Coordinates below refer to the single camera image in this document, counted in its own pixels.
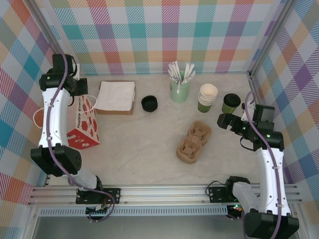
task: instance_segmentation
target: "white napkin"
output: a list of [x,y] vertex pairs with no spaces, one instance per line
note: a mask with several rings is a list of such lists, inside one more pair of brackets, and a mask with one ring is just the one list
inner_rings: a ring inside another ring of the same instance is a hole
[[130,111],[135,82],[102,81],[95,108],[104,111]]

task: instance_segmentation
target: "red and white paper bag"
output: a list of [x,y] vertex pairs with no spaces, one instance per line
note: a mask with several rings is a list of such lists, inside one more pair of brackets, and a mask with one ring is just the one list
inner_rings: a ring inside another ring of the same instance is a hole
[[92,106],[86,96],[79,96],[68,107],[67,136],[70,147],[85,149],[100,144],[95,110],[85,112]]

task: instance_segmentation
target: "colorful plaid wall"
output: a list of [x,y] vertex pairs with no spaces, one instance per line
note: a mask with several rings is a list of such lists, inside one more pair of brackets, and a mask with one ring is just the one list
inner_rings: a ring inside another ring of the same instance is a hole
[[52,49],[22,0],[0,1],[0,239],[22,232],[34,186],[45,178],[30,158],[41,134],[32,115],[42,103],[38,79]]
[[319,234],[319,0],[299,0],[272,46],[256,85],[276,108],[285,140],[285,173],[306,201]]
[[269,37],[269,34],[270,34],[270,32],[273,30],[273,28],[274,28],[274,26],[275,26],[275,23],[276,23],[278,17],[280,16],[280,13],[281,13],[281,11],[282,11],[282,9],[283,9],[283,7],[284,7],[284,5],[285,5],[286,2],[287,2],[287,0],[280,0],[280,3],[279,3],[279,5],[278,5],[278,7],[277,7],[277,9],[276,9],[276,12],[275,12],[275,14],[273,15],[273,17],[272,17],[272,19],[271,19],[271,21],[270,21],[270,23],[269,23],[269,25],[268,25],[268,27],[267,27],[267,30],[266,30],[266,32],[265,32],[265,34],[264,34],[264,36],[263,36],[263,39],[262,39],[261,42],[259,43],[258,49],[257,49],[257,51],[255,52],[255,55],[254,55],[254,57],[253,57],[253,60],[251,61],[250,65],[249,65],[249,71],[252,70],[252,68],[253,68],[253,66],[254,66],[254,64],[255,64],[255,62],[256,62],[256,59],[257,59],[257,57],[259,56],[260,51],[261,51],[261,50],[263,49],[263,47],[265,46],[265,44],[266,44],[266,42],[267,42],[267,39],[268,39],[268,37]]
[[125,74],[167,72],[175,60],[197,72],[245,72],[280,0],[37,2],[82,73]]

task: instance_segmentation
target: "green cup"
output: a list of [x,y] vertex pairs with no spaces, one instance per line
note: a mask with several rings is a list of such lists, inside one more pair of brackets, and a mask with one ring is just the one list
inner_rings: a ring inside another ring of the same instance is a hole
[[224,97],[224,103],[221,108],[223,113],[232,114],[235,109],[240,105],[241,101],[236,94],[227,94]]
[[206,113],[210,110],[212,105],[205,105],[205,104],[202,104],[201,102],[198,101],[198,110],[202,113]]
[[186,84],[181,84],[179,88],[179,94],[177,93],[178,84],[170,81],[170,98],[172,101],[182,103],[187,100],[189,92],[190,81]]

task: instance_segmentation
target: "white table surface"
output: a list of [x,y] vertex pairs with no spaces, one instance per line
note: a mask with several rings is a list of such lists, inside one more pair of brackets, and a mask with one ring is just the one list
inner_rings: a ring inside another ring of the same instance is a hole
[[[244,176],[252,183],[260,182],[260,168],[254,152],[243,149],[240,136],[218,127],[223,97],[236,93],[245,100],[250,91],[245,74],[202,74],[191,82],[184,103],[170,99],[168,75],[88,76],[89,93],[97,96],[101,81],[136,82],[134,114],[132,116],[98,115],[100,145],[81,150],[82,165],[99,176],[103,184],[206,184],[222,183],[229,176]],[[218,88],[214,105],[207,113],[197,109],[200,87],[212,83]],[[154,95],[159,107],[145,112],[141,100]],[[242,116],[240,107],[234,112]],[[189,126],[202,120],[212,127],[212,136],[195,164],[181,162],[176,148],[186,136]],[[50,185],[66,185],[62,178],[51,177]]]

